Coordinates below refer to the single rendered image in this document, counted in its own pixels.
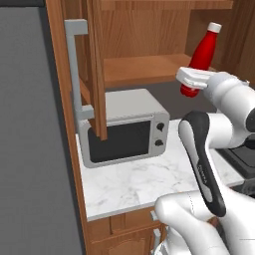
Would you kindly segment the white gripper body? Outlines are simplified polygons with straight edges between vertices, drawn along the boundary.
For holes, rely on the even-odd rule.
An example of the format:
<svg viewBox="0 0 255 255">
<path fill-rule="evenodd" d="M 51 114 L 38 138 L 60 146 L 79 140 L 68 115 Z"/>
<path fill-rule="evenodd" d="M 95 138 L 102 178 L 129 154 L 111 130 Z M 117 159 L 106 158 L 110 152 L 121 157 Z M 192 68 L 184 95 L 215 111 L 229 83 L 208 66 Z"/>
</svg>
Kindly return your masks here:
<svg viewBox="0 0 255 255">
<path fill-rule="evenodd" d="M 180 67 L 176 73 L 176 79 L 191 89 L 203 90 L 207 87 L 207 81 L 212 76 L 209 71 Z"/>
</svg>

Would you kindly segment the red water bottle white cap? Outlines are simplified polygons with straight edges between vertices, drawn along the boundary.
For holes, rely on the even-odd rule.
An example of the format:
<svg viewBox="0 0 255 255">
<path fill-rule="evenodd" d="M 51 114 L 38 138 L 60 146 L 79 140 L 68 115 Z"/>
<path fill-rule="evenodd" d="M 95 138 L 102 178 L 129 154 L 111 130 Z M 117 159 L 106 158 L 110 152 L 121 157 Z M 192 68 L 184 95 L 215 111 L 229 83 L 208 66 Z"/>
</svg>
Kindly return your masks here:
<svg viewBox="0 0 255 255">
<path fill-rule="evenodd" d="M 217 35 L 220 30 L 220 24 L 214 22 L 209 23 L 205 36 L 200 41 L 192 55 L 189 68 L 202 71 L 207 71 L 209 69 L 214 56 Z"/>
</svg>

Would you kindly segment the wooden base cabinet door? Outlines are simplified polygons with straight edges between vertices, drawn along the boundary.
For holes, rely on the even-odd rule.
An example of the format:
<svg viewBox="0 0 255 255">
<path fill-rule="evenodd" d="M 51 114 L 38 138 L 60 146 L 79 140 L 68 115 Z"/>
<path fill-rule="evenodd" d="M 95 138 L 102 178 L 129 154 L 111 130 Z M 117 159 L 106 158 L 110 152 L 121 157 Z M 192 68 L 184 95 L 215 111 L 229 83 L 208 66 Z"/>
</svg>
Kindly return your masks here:
<svg viewBox="0 0 255 255">
<path fill-rule="evenodd" d="M 165 225 L 157 224 L 94 241 L 88 255 L 151 255 L 155 240 L 153 231 L 156 229 L 160 233 L 159 241 L 162 241 L 166 236 Z"/>
</svg>

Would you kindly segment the grey microwave oven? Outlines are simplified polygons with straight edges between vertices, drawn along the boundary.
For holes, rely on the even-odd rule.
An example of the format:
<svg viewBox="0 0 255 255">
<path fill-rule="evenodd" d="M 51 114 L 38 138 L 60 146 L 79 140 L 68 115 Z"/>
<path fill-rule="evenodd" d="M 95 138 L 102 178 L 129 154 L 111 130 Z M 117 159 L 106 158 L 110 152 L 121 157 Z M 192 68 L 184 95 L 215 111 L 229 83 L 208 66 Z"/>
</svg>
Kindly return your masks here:
<svg viewBox="0 0 255 255">
<path fill-rule="evenodd" d="M 85 167 L 154 157 L 164 153 L 168 111 L 146 89 L 106 93 L 108 139 L 97 137 L 87 120 L 79 122 Z"/>
</svg>

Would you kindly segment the black hob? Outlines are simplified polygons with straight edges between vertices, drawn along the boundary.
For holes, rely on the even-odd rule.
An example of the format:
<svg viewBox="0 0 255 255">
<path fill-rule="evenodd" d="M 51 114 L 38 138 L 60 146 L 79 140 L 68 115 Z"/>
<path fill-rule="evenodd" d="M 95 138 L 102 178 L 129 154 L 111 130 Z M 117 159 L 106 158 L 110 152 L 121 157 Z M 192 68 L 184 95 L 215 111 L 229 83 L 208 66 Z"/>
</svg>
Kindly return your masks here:
<svg viewBox="0 0 255 255">
<path fill-rule="evenodd" d="M 234 190 L 255 198 L 255 134 L 236 148 L 218 149 L 217 152 L 244 178 Z"/>
</svg>

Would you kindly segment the wooden tall side panel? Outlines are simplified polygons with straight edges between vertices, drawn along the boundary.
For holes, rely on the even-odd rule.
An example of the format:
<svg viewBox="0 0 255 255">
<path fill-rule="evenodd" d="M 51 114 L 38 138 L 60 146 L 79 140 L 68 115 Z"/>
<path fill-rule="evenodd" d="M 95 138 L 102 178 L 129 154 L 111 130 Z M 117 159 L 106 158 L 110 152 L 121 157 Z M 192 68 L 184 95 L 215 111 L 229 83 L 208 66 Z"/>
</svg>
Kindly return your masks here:
<svg viewBox="0 0 255 255">
<path fill-rule="evenodd" d="M 75 136 L 75 121 L 72 109 L 72 100 L 70 94 L 72 82 L 70 76 L 69 59 L 64 28 L 64 18 L 61 5 L 62 1 L 61 0 L 45 0 L 45 1 L 59 81 L 68 146 L 72 163 L 76 197 L 79 206 L 79 217 L 83 233 L 83 243 L 85 245 L 86 255 L 91 255 L 90 238 L 87 230 L 86 205 L 82 185 L 79 155 L 77 150 L 77 141 Z"/>
</svg>

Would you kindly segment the wooden drawer front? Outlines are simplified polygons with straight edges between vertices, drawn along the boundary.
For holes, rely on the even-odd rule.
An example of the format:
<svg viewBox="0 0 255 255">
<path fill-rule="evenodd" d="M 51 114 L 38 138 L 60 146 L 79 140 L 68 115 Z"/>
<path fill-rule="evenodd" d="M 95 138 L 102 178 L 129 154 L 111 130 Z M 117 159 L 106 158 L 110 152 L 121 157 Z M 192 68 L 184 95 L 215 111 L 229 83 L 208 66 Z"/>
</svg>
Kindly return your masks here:
<svg viewBox="0 0 255 255">
<path fill-rule="evenodd" d="M 101 240 L 113 234 L 152 226 L 158 223 L 158 220 L 152 220 L 152 211 L 154 208 L 148 207 L 90 221 L 88 223 L 89 234 L 93 240 Z"/>
</svg>

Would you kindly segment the grey fridge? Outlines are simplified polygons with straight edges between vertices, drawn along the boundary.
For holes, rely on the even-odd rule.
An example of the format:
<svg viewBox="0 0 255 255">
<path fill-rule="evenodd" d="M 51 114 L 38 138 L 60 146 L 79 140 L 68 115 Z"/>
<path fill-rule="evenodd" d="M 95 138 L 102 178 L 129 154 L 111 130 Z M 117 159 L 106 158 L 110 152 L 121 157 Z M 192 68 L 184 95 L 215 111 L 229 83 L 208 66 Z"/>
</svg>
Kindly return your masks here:
<svg viewBox="0 0 255 255">
<path fill-rule="evenodd" d="M 85 255 L 44 0 L 0 0 L 0 255 Z"/>
</svg>

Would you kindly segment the open wooden wall cabinet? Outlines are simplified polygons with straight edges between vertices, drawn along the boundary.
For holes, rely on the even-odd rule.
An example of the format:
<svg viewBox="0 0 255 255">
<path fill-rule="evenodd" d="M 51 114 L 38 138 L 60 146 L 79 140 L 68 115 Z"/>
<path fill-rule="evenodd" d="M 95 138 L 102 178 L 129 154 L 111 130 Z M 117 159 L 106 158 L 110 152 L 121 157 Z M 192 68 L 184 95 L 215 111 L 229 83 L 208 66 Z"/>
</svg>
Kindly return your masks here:
<svg viewBox="0 0 255 255">
<path fill-rule="evenodd" d="M 255 84 L 255 0 L 100 0 L 105 85 L 172 81 L 209 22 L 222 25 L 211 68 Z"/>
</svg>

